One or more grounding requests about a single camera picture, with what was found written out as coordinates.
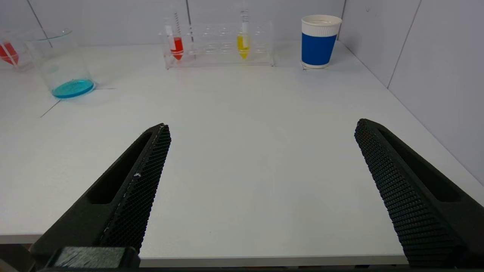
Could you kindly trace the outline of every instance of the table surface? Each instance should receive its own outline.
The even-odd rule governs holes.
[[[161,122],[172,144],[142,266],[406,263],[353,137],[360,118],[484,204],[484,187],[340,43],[311,71],[292,43],[278,67],[165,70],[157,45],[82,50],[99,87],[75,99],[58,102],[33,70],[0,73],[0,243],[34,242]]]

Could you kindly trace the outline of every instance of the paper cup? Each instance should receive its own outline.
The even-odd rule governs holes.
[[[310,15],[302,22],[302,64],[312,69],[328,67],[342,20],[330,15]]]

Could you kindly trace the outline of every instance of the textured gripper pad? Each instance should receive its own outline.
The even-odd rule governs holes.
[[[355,131],[412,267],[484,266],[484,209],[384,126]]]
[[[105,229],[101,246],[131,246],[139,252],[170,143],[168,126],[164,126],[152,140],[151,150],[143,158]]]
[[[68,246],[133,247],[139,252],[170,142],[165,124],[142,133],[32,245],[37,267]]]

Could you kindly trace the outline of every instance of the beaker rim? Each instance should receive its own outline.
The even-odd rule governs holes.
[[[43,29],[42,28],[42,29],[36,29],[36,30],[28,31],[28,33],[26,33],[25,36],[26,36],[27,41],[29,41],[31,43],[36,43],[36,42],[47,42],[47,41],[59,39],[59,38],[62,38],[64,36],[69,35],[70,33],[72,33],[72,30],[70,30],[68,28],[64,28],[61,31],[55,31],[55,30],[52,30],[52,29]]]

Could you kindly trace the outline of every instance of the clear acrylic rack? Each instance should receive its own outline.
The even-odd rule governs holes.
[[[236,65],[274,66],[273,27],[269,22],[219,24],[189,24],[189,16],[178,17],[176,11],[165,16],[165,28],[160,33],[167,69],[174,67],[209,67]],[[246,39],[241,51],[241,36]],[[180,40],[183,51],[180,53]]]

